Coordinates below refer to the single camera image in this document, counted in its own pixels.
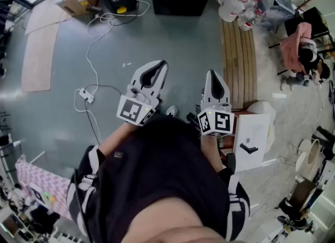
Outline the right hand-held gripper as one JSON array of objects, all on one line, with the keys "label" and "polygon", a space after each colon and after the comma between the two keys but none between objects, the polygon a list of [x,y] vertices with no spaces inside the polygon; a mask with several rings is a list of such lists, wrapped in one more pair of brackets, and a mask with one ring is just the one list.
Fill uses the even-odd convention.
[{"label": "right hand-held gripper", "polygon": [[235,115],[231,112],[230,90],[212,69],[206,75],[204,102],[200,103],[197,118],[202,136],[224,137],[233,133]]}]

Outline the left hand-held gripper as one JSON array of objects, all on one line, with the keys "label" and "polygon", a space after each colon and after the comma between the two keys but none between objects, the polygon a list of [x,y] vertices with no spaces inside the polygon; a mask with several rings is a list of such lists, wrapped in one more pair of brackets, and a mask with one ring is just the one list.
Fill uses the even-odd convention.
[{"label": "left hand-held gripper", "polygon": [[168,73],[166,61],[152,61],[138,68],[121,95],[116,116],[136,126],[145,125],[160,105],[160,91]]}]

